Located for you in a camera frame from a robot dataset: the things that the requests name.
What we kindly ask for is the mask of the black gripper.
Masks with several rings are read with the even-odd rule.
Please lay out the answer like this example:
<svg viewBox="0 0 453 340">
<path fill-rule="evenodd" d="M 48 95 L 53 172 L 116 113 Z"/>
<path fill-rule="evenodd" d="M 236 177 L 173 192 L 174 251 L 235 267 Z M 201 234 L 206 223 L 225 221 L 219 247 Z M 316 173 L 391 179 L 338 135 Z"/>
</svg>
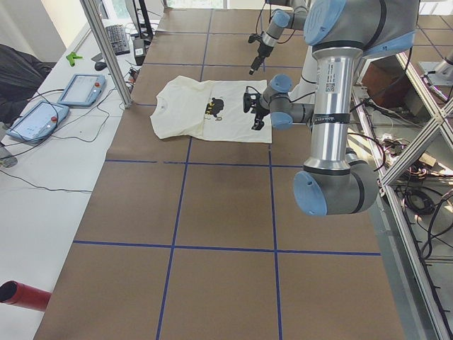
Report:
<svg viewBox="0 0 453 340">
<path fill-rule="evenodd" d="M 250 67 L 250 70 L 249 70 L 250 75 L 253 75 L 254 72 L 259 70 L 260 65 L 265 61 L 265 59 L 267 57 L 270 56 L 270 54 L 272 52 L 272 47 L 268 46 L 266 44 L 260 44 L 257 52 L 258 52 L 258 56 L 256 57 L 256 60 L 253 61 L 252 65 Z"/>
<path fill-rule="evenodd" d="M 254 124 L 252 126 L 252 130 L 261 130 L 265 123 L 263 122 L 263 119 L 265 116 L 267 116 L 270 111 L 267 109 L 267 108 L 263 108 L 261 106 L 256 106 L 254 109 L 253 109 L 253 113 L 255 114 L 255 120 L 254 120 Z"/>
</svg>

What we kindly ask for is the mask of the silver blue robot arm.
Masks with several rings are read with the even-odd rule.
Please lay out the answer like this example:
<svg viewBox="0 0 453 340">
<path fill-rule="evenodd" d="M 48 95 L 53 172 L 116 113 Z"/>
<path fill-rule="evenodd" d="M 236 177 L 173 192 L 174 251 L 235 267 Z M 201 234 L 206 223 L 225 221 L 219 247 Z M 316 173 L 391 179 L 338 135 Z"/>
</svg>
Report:
<svg viewBox="0 0 453 340">
<path fill-rule="evenodd" d="M 300 30 L 316 61 L 314 103 L 290 98 L 284 74 L 264 91 L 246 91 L 243 109 L 255 116 L 253 129 L 286 130 L 294 123 L 311 129 L 311 153 L 293 180 L 294 198 L 307 215 L 360 213 L 379 188 L 370 165 L 348 146 L 350 102 L 362 60 L 387 57 L 413 46 L 418 1 L 278 1 L 268 29 L 252 35 L 260 43 L 251 70 L 269 57 L 286 29 Z"/>
<path fill-rule="evenodd" d="M 288 7 L 292 9 L 292 12 L 288 13 L 282 9 L 275 9 L 270 14 L 267 30 L 262 33 L 255 32 L 249 36 L 248 43 L 259 42 L 257 49 L 258 55 L 250 66 L 250 75 L 258 71 L 265 59 L 270 56 L 274 47 L 279 43 L 279 39 L 285 29 L 291 29 L 293 31 L 304 30 L 305 20 L 309 12 L 309 1 L 264 1 L 264 3 L 270 6 Z"/>
</svg>

